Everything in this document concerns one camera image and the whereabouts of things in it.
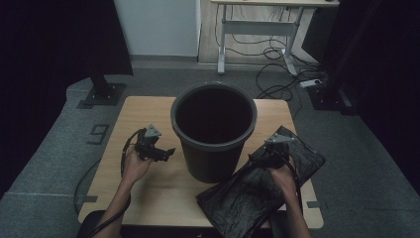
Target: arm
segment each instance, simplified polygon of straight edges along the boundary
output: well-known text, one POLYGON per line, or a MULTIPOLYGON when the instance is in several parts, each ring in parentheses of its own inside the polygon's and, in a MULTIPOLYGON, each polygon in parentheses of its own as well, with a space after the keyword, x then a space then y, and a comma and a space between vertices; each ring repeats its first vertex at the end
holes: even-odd
MULTIPOLYGON (((124 208, 127 200, 129 199, 133 185, 146 174, 152 161, 153 160, 140 160, 134 150, 134 146, 130 146, 128 148, 124 174, 118 186, 117 192, 97 225, 107 221, 124 208)), ((94 237, 119 237, 122 222, 123 216, 120 216, 94 237)))
POLYGON ((303 218, 299 206, 299 200, 296 195, 296 186, 294 184, 293 174, 286 165, 280 169, 269 169, 274 183, 280 188, 286 203, 287 220, 291 238, 309 238, 311 233, 303 218))

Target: white desk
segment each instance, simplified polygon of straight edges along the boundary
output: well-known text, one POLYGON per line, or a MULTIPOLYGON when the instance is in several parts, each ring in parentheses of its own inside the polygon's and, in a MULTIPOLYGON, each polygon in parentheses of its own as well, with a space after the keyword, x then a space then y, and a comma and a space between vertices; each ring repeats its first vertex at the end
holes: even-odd
POLYGON ((211 0, 212 3, 223 5, 221 43, 217 71, 225 73, 225 35, 260 35, 260 36, 286 36, 290 37, 286 48, 282 50, 287 69, 297 75, 292 58, 291 48, 299 29, 303 10, 308 7, 338 7, 338 0, 327 2, 325 0, 211 0), (298 7, 299 11, 294 22, 255 22, 255 21, 228 21, 226 19, 227 5, 255 5, 255 6, 288 6, 298 7))

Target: wrist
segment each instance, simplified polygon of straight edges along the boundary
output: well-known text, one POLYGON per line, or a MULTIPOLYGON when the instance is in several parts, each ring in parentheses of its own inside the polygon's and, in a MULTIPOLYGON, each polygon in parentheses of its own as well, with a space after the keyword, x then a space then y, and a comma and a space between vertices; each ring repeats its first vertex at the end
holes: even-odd
POLYGON ((299 203, 296 191, 283 192, 283 197, 286 204, 299 203))
POLYGON ((121 179, 119 188, 131 190, 133 188, 134 183, 136 182, 123 178, 121 179))

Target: bucket rim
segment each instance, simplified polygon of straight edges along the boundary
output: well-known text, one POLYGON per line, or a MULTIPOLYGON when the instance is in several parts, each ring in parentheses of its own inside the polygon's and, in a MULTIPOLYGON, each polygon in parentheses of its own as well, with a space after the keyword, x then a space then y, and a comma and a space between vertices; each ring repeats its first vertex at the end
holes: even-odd
POLYGON ((227 151, 235 147, 238 147, 240 145, 243 145, 248 140, 248 138, 251 137, 251 135, 254 132, 254 129, 257 123, 257 116, 258 116, 258 111, 257 111, 256 103, 251 99, 249 94, 244 89, 242 89, 241 87, 235 84, 221 82, 221 81, 206 81, 206 82, 192 85, 191 87, 181 92, 175 98, 170 108, 170 121, 172 124, 172 129, 175 132, 175 134, 178 136, 178 138, 181 140, 181 142, 183 142, 184 144, 192 148, 202 150, 202 151, 207 151, 207 152, 222 152, 222 151, 227 151), (189 95, 196 93, 198 91, 205 90, 205 89, 218 89, 218 88, 234 92, 238 96, 245 99, 245 101, 248 103, 253 113, 250 126, 241 136, 229 142, 209 144, 209 143, 203 143, 203 142, 194 140, 191 137, 187 136, 185 133, 183 133, 182 130, 180 130, 176 122, 176 111, 180 103, 182 103, 186 98, 188 98, 189 95))

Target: white wall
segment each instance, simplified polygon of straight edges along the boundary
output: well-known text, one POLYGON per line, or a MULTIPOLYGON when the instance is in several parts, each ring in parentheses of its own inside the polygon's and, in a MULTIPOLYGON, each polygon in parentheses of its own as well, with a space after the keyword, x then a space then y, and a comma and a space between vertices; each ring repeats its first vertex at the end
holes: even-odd
POLYGON ((197 57, 200 0, 115 0, 130 55, 197 57))

